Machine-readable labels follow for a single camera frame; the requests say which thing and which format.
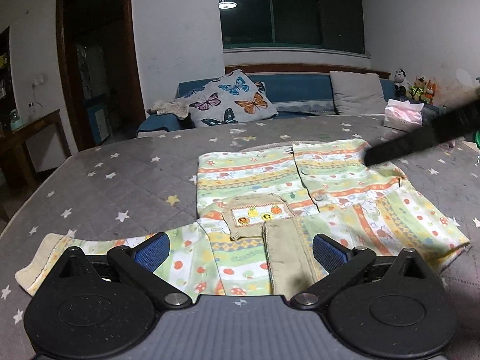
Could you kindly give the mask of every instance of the white ceiling light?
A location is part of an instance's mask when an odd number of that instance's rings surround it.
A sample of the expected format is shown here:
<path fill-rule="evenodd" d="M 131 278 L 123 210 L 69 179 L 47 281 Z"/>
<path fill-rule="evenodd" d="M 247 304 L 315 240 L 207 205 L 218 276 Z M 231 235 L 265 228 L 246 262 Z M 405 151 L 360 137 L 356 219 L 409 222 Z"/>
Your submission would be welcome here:
<path fill-rule="evenodd" d="M 237 6 L 237 3 L 234 3 L 233 1 L 225 1 L 225 0 L 220 0 L 218 2 L 218 7 L 220 9 L 232 9 Z"/>

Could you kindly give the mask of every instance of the purple butterfly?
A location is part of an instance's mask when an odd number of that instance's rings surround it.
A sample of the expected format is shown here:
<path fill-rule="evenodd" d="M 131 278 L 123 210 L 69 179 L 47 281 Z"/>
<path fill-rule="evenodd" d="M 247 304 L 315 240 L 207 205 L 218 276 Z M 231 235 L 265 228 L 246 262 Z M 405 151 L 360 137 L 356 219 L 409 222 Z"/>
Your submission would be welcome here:
<path fill-rule="evenodd" d="M 190 107 L 195 107 L 198 108 L 200 111 L 208 111 L 210 107 L 216 107 L 217 105 L 220 105 L 221 101 L 218 98 L 218 92 L 215 92 L 213 95 L 211 95 L 208 99 L 205 99 L 204 101 L 197 101 L 195 103 L 191 103 Z"/>

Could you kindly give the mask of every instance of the wooden table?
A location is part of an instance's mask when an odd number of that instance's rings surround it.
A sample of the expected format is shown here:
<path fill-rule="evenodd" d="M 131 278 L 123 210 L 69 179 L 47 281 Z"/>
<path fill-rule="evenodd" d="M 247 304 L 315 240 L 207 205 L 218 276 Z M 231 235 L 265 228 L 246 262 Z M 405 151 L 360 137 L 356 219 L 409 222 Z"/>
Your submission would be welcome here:
<path fill-rule="evenodd" d="M 9 150 L 13 151 L 23 178 L 27 182 L 28 187 L 33 191 L 37 189 L 38 181 L 35 177 L 35 168 L 32 164 L 30 154 L 28 153 L 26 141 L 50 125 L 55 125 L 63 153 L 65 154 L 65 157 L 70 157 L 71 152 L 68 147 L 65 131 L 63 130 L 59 109 L 42 116 L 33 122 L 26 123 L 14 131 L 6 131 L 5 137 L 0 138 L 0 156 L 5 156 L 6 152 Z"/>

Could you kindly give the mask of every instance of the butterfly pillow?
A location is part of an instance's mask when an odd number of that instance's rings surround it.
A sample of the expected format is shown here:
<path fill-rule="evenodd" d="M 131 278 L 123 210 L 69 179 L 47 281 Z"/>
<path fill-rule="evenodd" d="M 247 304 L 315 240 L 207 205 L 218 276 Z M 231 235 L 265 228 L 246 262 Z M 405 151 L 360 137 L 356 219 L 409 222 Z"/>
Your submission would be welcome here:
<path fill-rule="evenodd" d="M 188 101 L 195 127 L 250 122 L 278 114 L 265 92 L 241 70 L 210 81 Z"/>

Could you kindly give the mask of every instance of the pink tissue package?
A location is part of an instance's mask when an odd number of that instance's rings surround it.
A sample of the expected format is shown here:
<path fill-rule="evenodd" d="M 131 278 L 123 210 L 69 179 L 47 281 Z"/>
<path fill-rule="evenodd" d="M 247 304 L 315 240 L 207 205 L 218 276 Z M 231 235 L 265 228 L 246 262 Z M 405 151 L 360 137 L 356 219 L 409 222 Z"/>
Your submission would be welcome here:
<path fill-rule="evenodd" d="M 385 107 L 383 125 L 402 131 L 412 131 L 422 125 L 422 104 L 411 104 L 394 99 Z"/>

